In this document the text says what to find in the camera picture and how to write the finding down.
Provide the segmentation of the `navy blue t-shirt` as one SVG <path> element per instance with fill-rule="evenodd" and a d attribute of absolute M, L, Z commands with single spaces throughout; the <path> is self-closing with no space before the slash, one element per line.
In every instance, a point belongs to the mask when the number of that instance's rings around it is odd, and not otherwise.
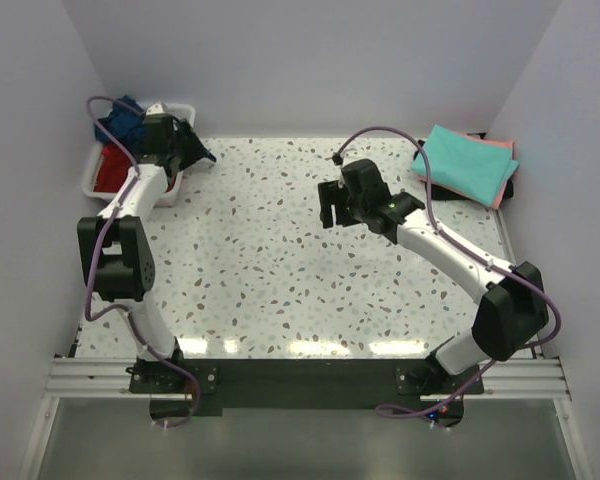
<path fill-rule="evenodd" d="M 138 157 L 138 144 L 146 134 L 144 127 L 146 109 L 128 95 L 115 100 L 110 98 L 106 100 L 111 102 L 111 111 L 105 117 L 97 118 L 93 122 L 95 139 L 103 146 L 116 145 L 113 141 L 115 139 Z M 200 140 L 200 160 L 203 159 L 217 162 L 216 157 Z"/>

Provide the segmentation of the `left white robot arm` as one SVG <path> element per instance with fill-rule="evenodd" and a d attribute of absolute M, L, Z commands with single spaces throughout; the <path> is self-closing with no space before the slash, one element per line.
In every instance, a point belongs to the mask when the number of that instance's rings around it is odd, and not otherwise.
<path fill-rule="evenodd" d="M 77 225 L 87 297 L 84 319 L 119 314 L 144 361 L 158 361 L 153 382 L 165 392 L 180 390 L 187 368 L 171 358 L 177 340 L 166 326 L 152 289 L 156 267 L 144 222 L 178 175 L 206 155 L 190 124 L 164 112 L 144 117 L 146 136 L 131 153 L 127 177 L 111 202 Z"/>

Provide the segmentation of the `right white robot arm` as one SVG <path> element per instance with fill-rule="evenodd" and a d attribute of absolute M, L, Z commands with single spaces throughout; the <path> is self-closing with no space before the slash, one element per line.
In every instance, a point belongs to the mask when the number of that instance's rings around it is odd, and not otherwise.
<path fill-rule="evenodd" d="M 419 376 L 432 390 L 449 392 L 480 362 L 508 360 L 548 324 L 542 276 L 533 264 L 514 266 L 446 229 L 416 197 L 392 194 L 373 161 L 344 166 L 339 179 L 319 184 L 318 195 L 324 227 L 364 224 L 429 261 L 476 303 L 472 326 L 428 355 Z"/>

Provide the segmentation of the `white plastic laundry basket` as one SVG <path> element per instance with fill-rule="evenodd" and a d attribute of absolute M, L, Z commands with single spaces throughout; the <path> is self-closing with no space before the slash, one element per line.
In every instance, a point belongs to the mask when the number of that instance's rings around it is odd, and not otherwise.
<path fill-rule="evenodd" d="M 162 102 L 166 112 L 180 120 L 187 120 L 193 127 L 196 110 L 182 103 Z M 132 166 L 128 157 L 119 147 L 103 146 L 96 141 L 89 153 L 82 180 L 82 190 L 87 197 L 101 199 L 109 203 L 127 179 Z M 156 208 L 172 207 L 176 204 L 184 173 L 179 173 L 168 190 L 159 198 Z"/>

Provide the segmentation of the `red t-shirt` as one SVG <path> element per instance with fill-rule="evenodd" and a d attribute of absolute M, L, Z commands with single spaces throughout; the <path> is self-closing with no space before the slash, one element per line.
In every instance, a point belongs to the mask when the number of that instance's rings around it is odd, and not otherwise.
<path fill-rule="evenodd" d="M 93 190 L 117 193 L 126 181 L 131 167 L 131 161 L 119 147 L 113 144 L 104 146 Z"/>

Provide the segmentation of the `folded salmon pink t-shirt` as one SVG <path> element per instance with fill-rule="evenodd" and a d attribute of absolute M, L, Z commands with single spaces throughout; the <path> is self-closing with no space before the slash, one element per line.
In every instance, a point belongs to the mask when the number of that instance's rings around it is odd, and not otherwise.
<path fill-rule="evenodd" d="M 512 179 L 519 163 L 512 141 L 462 135 L 460 192 L 494 210 L 513 196 Z"/>

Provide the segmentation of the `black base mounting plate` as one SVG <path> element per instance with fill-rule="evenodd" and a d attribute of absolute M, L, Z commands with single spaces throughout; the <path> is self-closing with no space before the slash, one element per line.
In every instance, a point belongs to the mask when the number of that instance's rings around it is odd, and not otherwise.
<path fill-rule="evenodd" d="M 153 419 L 220 416 L 230 409 L 370 410 L 395 404 L 426 409 L 463 388 L 481 394 L 478 366 L 457 376 L 424 359 L 184 359 L 127 368 L 129 391 L 150 396 Z"/>

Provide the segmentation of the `aluminium rail frame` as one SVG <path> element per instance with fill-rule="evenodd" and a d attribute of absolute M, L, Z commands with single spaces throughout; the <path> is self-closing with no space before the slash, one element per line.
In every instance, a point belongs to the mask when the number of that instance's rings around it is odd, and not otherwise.
<path fill-rule="evenodd" d="M 132 345 L 85 327 L 53 362 L 26 479 L 580 479 L 556 361 L 521 354 L 485 376 L 460 425 L 370 411 L 231 409 L 162 430 L 130 393 Z"/>

